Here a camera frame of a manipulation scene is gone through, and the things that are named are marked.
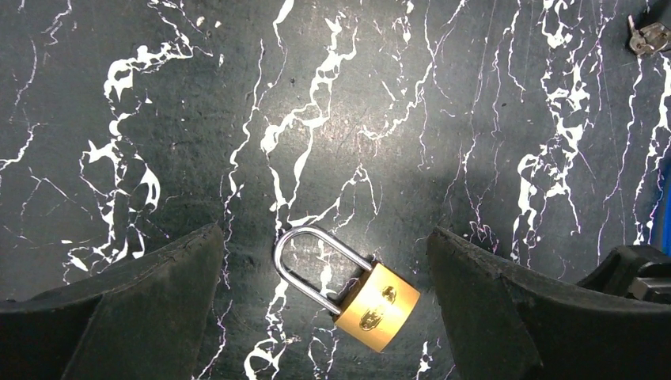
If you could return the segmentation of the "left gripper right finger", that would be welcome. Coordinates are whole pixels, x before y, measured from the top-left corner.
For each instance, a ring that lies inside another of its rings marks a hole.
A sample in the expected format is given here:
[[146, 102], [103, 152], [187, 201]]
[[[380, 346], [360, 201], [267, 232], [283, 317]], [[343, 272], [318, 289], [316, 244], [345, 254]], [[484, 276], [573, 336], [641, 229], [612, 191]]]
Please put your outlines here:
[[667, 379], [670, 304], [579, 287], [436, 228], [434, 291], [463, 379]]

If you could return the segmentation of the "blue cable bike lock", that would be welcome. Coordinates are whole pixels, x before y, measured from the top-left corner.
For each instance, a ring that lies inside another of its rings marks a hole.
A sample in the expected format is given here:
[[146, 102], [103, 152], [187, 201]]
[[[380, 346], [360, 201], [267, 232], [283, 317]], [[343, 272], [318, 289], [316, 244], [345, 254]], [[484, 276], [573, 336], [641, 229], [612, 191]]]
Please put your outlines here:
[[670, 166], [665, 172], [665, 183], [662, 192], [661, 214], [659, 223], [661, 227], [660, 245], [662, 252], [670, 255]]

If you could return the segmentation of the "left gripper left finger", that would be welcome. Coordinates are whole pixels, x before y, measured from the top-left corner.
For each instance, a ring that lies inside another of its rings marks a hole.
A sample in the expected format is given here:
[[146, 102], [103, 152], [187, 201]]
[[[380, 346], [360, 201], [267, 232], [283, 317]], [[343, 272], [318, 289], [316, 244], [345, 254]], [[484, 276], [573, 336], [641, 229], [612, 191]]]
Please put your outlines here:
[[188, 379], [223, 262], [210, 224], [102, 273], [1, 304], [4, 379]]

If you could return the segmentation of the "silver keys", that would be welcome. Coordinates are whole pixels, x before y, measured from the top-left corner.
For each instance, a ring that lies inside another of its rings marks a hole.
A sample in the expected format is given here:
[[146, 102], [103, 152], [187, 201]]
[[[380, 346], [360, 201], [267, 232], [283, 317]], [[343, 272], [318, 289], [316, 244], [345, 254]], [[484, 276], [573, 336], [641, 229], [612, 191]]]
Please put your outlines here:
[[627, 17], [627, 26], [631, 32], [629, 48], [637, 55], [653, 55], [670, 49], [670, 28], [656, 21], [637, 29], [632, 15]]

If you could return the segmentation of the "brass padlock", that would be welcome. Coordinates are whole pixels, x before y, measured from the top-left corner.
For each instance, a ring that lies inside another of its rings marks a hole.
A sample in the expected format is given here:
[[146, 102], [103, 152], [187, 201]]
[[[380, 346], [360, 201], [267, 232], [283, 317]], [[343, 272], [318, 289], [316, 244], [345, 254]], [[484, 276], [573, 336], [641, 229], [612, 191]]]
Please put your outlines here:
[[[295, 237], [310, 235], [331, 246], [359, 266], [362, 276], [340, 305], [295, 276], [283, 263], [285, 246]], [[404, 326], [416, 307], [420, 292], [379, 261], [368, 261], [351, 247], [317, 226], [297, 226], [285, 232], [272, 251], [275, 270], [281, 279], [328, 310], [334, 325], [367, 347], [382, 352]]]

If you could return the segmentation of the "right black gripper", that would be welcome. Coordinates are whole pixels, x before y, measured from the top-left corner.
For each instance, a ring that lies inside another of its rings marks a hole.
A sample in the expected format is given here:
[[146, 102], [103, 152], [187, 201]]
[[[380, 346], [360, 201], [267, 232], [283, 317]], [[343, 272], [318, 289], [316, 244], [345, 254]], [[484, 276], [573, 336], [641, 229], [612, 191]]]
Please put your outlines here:
[[579, 287], [607, 295], [670, 304], [670, 257], [652, 245], [620, 245]]

